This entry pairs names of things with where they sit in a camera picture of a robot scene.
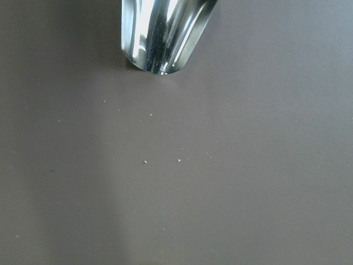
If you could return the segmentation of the metal scoop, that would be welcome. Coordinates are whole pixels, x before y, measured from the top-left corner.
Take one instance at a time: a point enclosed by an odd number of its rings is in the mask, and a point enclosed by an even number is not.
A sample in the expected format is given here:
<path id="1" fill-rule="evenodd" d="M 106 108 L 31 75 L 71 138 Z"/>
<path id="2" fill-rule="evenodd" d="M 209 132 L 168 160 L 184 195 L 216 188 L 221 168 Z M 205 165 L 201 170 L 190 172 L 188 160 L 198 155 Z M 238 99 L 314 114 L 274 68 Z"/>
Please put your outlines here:
<path id="1" fill-rule="evenodd" d="M 121 50 L 140 70 L 164 76 L 182 70 L 216 1 L 121 2 Z"/>

